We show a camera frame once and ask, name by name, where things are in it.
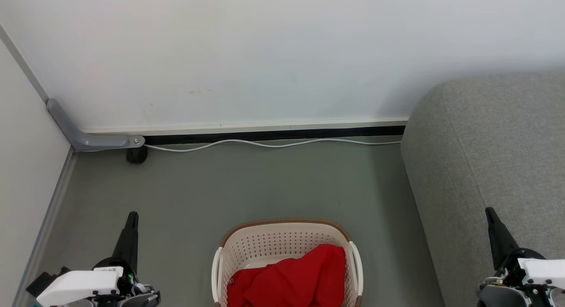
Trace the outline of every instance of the black trim strip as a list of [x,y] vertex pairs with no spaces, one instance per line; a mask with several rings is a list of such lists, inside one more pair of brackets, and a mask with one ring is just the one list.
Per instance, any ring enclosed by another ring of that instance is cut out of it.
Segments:
[[331,130],[294,130],[271,132],[242,132],[224,134],[198,134],[198,135],[161,135],[145,136],[148,145],[173,145],[173,144],[200,144],[217,142],[224,139],[249,140],[258,142],[262,140],[279,139],[310,139],[310,138],[339,138],[350,136],[392,136],[404,134],[404,126],[381,126],[360,128],[339,128]]

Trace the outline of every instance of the gray floor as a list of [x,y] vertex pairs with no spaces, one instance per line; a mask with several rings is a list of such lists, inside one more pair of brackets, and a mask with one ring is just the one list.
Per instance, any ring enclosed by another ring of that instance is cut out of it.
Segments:
[[443,306],[399,145],[224,144],[150,151],[142,165],[123,151],[79,153],[42,270],[90,269],[111,255],[132,210],[139,278],[161,290],[164,307],[212,306],[210,269],[224,233],[275,217],[331,219],[349,231],[363,259],[363,306]]

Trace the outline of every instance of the gray fabric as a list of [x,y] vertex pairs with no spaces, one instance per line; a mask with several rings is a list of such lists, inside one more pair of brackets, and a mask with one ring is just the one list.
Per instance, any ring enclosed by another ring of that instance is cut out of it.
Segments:
[[447,82],[410,116],[402,155],[446,307],[493,272],[484,208],[518,244],[565,258],[565,72]]

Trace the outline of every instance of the basket handle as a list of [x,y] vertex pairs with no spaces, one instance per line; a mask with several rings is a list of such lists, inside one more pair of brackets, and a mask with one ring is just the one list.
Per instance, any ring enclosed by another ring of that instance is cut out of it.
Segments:
[[355,276],[357,277],[357,295],[363,295],[363,264],[361,263],[361,255],[359,255],[359,250],[353,241],[349,241],[351,244],[351,249],[353,249],[353,259],[355,259]]
[[214,262],[212,262],[212,297],[214,298],[214,303],[220,302],[218,298],[218,267],[220,254],[222,254],[222,247],[218,247],[216,254],[214,254]]

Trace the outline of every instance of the black rubber foot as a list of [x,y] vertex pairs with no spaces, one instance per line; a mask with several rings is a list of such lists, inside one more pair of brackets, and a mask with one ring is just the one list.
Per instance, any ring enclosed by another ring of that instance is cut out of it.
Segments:
[[128,148],[125,154],[125,159],[127,159],[131,164],[143,164],[147,159],[147,147],[141,146],[139,148]]

